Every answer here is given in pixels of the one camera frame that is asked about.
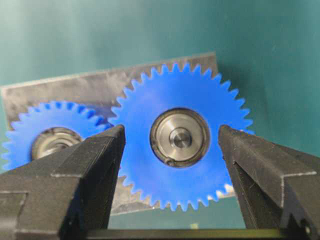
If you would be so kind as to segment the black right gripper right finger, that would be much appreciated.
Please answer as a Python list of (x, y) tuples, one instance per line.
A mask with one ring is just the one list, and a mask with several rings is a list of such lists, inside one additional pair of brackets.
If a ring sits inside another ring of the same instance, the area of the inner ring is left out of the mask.
[(320, 159), (222, 125), (218, 143), (249, 229), (320, 237)]

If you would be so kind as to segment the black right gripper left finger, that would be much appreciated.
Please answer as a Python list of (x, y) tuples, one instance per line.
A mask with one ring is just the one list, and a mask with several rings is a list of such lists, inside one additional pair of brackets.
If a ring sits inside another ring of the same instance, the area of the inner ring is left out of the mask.
[(0, 176), (3, 240), (66, 240), (108, 226), (125, 147), (114, 126)]

